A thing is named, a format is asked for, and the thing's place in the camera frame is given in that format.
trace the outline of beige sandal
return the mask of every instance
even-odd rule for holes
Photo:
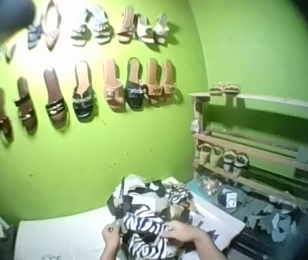
[[[123,12],[123,23],[117,30],[118,41],[119,42],[129,42],[133,36],[133,19],[134,19],[134,9],[132,6],[127,5]]]
[[[213,147],[212,147],[212,145],[206,144],[206,143],[201,144],[198,147],[200,148],[200,152],[199,152],[199,155],[198,155],[199,163],[200,163],[200,165],[204,165],[204,164],[207,163]]]
[[[241,87],[235,83],[228,82],[223,88],[225,94],[239,94],[241,92]]]
[[[224,149],[220,146],[214,146],[210,154],[210,164],[215,168],[219,162],[219,159],[223,156]]]
[[[124,108],[123,83],[116,76],[116,62],[109,59],[104,62],[104,95],[112,110]]]
[[[228,150],[223,154],[223,168],[226,173],[230,172],[231,165],[236,159],[236,151]]]
[[[163,87],[160,87],[157,80],[158,61],[155,58],[150,58],[147,63],[147,81],[144,84],[144,89],[148,97],[149,103],[157,105],[161,102]]]
[[[208,93],[213,95],[221,95],[223,94],[225,84],[222,82],[219,82],[217,84],[213,84],[212,87],[208,90]]]
[[[173,65],[171,60],[165,60],[163,62],[164,82],[162,87],[164,88],[164,94],[171,96],[176,90],[177,86],[174,83]]]

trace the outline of sandal strap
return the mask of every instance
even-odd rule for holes
[[[66,110],[65,100],[63,98],[46,105],[46,111],[49,117],[59,114]]]

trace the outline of green wall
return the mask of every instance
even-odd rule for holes
[[[25,31],[15,36],[18,46],[12,63],[7,65],[4,59],[0,60],[0,87],[5,88],[6,109],[15,137],[10,147],[5,147],[0,139],[0,214],[10,221],[58,217],[101,207],[121,177],[130,173],[147,178],[172,175],[181,180],[192,174],[193,113],[187,94],[206,89],[207,77],[188,1],[113,0],[97,4],[106,10],[115,29],[122,22],[126,4],[147,15],[152,24],[165,11],[172,23],[169,44],[149,49],[138,40],[123,45],[113,39],[104,46],[91,40],[83,48],[74,47],[69,41],[74,15],[71,3],[60,5],[61,34],[52,53],[44,40],[28,51]],[[181,102],[145,107],[142,112],[129,108],[126,113],[112,112],[102,90],[102,61],[109,57],[115,58],[123,83],[129,58],[139,58],[144,68],[151,57],[159,64],[171,59]],[[99,103],[99,115],[88,124],[78,122],[72,109],[74,66],[80,60],[86,60],[91,67]],[[70,111],[70,124],[64,132],[53,128],[44,108],[47,91],[43,71],[48,67],[55,68]],[[18,97],[16,82],[21,76],[28,79],[37,110],[38,130],[34,137],[21,127],[13,104]]]
[[[247,94],[308,101],[308,24],[290,1],[191,0],[203,47],[208,86],[236,82]],[[213,125],[308,146],[308,109],[245,100],[212,99]],[[251,158],[288,177],[293,170]]]

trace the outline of tan sandal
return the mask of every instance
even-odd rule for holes
[[[228,82],[223,88],[225,94],[239,94],[241,92],[241,87],[235,83]]]
[[[123,83],[117,79],[116,62],[114,59],[109,59],[104,62],[104,95],[112,110],[124,108]]]
[[[134,9],[132,6],[127,5],[123,12],[123,22],[117,30],[119,42],[129,42],[133,36],[133,19]]]
[[[3,132],[4,137],[8,142],[13,141],[13,132],[11,121],[9,120],[5,108],[4,89],[0,88],[0,131]]]
[[[155,58],[150,58],[147,63],[147,80],[143,85],[149,103],[157,105],[162,100],[163,87],[160,87],[157,80],[158,61]]]
[[[219,82],[217,84],[213,84],[212,87],[208,90],[208,93],[213,95],[221,95],[223,94],[225,84],[222,82]]]
[[[211,167],[215,168],[220,160],[220,158],[223,156],[224,149],[220,146],[214,146],[211,154],[210,154],[210,164]]]
[[[208,158],[210,157],[210,154],[212,152],[212,145],[210,144],[201,144],[198,146],[200,148],[200,152],[198,154],[199,163],[200,165],[204,165],[208,162]]]
[[[52,51],[59,38],[61,24],[61,15],[55,0],[49,0],[46,9],[46,15],[43,19],[42,29],[46,35],[46,44],[50,51]]]
[[[163,72],[165,75],[164,82],[162,83],[162,87],[164,88],[164,94],[171,96],[177,90],[177,86],[174,83],[173,65],[171,60],[165,60],[163,62]]]

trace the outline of hand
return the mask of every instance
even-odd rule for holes
[[[105,249],[110,251],[117,251],[120,244],[119,225],[106,225],[102,230],[102,237],[105,241]]]
[[[187,225],[176,220],[167,222],[167,224],[172,230],[163,232],[161,236],[164,238],[174,238],[179,242],[191,242],[205,234],[204,231],[198,227]]]

